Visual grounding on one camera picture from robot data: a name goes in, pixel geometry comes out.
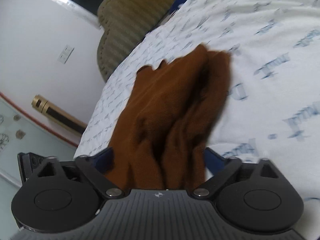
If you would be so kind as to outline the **brown knit sweater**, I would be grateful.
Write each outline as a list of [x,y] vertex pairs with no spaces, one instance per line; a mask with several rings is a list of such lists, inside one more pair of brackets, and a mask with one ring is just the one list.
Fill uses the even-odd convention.
[[109,143],[105,177],[122,190],[202,184],[203,152],[230,83],[231,55],[204,45],[157,69],[140,68]]

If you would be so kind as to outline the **gold tower air conditioner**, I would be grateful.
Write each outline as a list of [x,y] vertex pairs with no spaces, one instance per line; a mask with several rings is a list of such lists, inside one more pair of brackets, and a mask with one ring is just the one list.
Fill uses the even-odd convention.
[[45,117],[76,135],[83,135],[87,127],[87,124],[65,112],[60,107],[57,107],[41,95],[36,95],[31,105]]

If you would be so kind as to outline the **frosted glass wardrobe door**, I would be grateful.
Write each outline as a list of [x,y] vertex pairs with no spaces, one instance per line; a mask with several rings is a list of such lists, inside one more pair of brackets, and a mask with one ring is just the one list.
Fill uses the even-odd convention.
[[1,239],[17,230],[11,200],[21,187],[17,154],[33,152],[72,160],[76,147],[49,133],[1,99]]

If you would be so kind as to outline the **white script-print bed sheet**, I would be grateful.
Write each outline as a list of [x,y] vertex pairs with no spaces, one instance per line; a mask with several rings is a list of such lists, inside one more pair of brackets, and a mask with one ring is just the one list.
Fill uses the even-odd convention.
[[76,155],[107,146],[143,65],[198,44],[232,56],[232,81],[208,146],[270,158],[305,201],[319,199],[319,0],[187,0],[107,81]]

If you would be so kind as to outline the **olive striped headboard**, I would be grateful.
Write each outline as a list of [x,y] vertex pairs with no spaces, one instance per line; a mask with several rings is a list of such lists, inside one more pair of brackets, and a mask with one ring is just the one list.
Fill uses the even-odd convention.
[[176,0],[103,0],[98,8],[104,33],[97,62],[104,81],[167,14]]

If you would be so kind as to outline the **blue garment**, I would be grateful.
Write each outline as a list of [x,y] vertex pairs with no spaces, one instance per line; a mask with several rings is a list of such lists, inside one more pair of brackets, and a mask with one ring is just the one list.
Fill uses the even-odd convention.
[[176,10],[179,9],[179,7],[184,4],[187,0],[175,0],[172,6],[170,7],[168,14],[172,14]]

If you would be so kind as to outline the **white wall socket panel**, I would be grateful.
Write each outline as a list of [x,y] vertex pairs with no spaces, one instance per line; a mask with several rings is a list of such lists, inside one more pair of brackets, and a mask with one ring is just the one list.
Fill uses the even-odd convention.
[[63,50],[62,50],[62,52],[60,53],[60,55],[59,55],[59,57],[58,57],[57,60],[58,60],[60,63],[65,64],[65,63],[67,62],[67,60],[69,59],[69,57],[70,57],[71,53],[73,52],[73,50],[74,50],[73,47],[71,47],[71,46],[69,46],[69,45],[66,45],[66,46],[63,48]]

